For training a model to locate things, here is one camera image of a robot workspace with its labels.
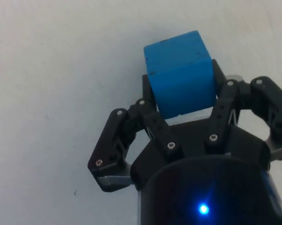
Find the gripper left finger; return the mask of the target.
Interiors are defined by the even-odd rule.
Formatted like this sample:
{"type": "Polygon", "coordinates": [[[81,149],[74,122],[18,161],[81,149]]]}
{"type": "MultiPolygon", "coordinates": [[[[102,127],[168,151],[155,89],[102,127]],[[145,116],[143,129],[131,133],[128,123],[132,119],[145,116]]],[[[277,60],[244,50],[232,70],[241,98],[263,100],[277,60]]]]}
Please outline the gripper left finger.
{"type": "Polygon", "coordinates": [[[181,144],[157,110],[148,75],[142,76],[142,98],[129,109],[113,110],[88,162],[88,169],[104,192],[130,185],[141,190],[166,165],[183,158],[181,144]],[[126,162],[139,131],[150,138],[132,164],[126,162]]]}

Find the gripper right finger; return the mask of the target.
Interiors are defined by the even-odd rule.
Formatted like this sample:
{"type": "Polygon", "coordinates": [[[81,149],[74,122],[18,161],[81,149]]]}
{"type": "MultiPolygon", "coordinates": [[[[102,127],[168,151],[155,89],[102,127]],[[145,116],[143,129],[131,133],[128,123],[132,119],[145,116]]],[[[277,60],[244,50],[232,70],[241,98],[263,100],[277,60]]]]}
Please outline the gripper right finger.
{"type": "Polygon", "coordinates": [[[212,66],[217,99],[208,119],[206,151],[271,151],[265,141],[237,127],[242,110],[250,110],[264,120],[271,141],[282,145],[282,89],[267,76],[247,83],[226,77],[216,60],[212,60],[212,66]]]}

